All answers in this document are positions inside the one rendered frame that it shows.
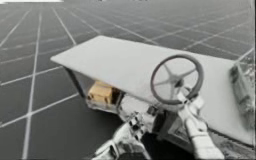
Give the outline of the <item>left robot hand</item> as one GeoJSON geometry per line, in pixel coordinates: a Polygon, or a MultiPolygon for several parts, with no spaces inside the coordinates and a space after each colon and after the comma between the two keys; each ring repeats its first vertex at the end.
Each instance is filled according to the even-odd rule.
{"type": "Polygon", "coordinates": [[[141,139],[148,131],[140,113],[133,113],[114,133],[117,145],[142,146],[141,139]]]}

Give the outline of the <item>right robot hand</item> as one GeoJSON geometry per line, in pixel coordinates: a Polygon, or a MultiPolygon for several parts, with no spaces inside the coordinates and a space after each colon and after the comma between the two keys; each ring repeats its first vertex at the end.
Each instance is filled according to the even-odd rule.
{"type": "Polygon", "coordinates": [[[177,98],[181,102],[178,115],[183,121],[186,119],[198,121],[201,119],[200,112],[204,107],[204,100],[199,94],[188,98],[190,92],[191,89],[188,87],[183,87],[178,91],[177,98]]]}

